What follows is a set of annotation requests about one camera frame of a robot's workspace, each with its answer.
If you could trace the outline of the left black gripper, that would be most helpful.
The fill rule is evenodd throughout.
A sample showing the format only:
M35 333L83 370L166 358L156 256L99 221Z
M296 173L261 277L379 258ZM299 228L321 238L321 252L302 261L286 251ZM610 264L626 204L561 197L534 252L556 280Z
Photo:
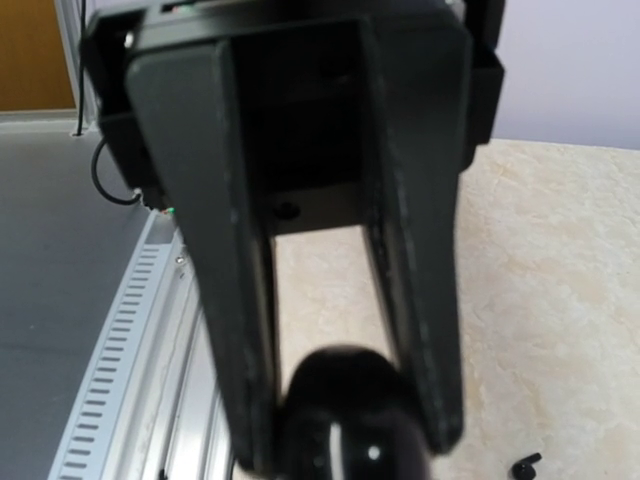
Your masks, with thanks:
M101 143L145 206L176 211L245 469L275 469L269 235L353 224L427 444L459 442L458 181L492 136L504 10L163 1L92 15L80 51Z

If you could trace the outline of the small black case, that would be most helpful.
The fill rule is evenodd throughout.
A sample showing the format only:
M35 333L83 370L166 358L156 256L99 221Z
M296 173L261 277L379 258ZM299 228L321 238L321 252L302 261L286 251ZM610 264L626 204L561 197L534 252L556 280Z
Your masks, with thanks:
M428 479L410 385L379 353L318 349L296 368L281 410L280 479Z

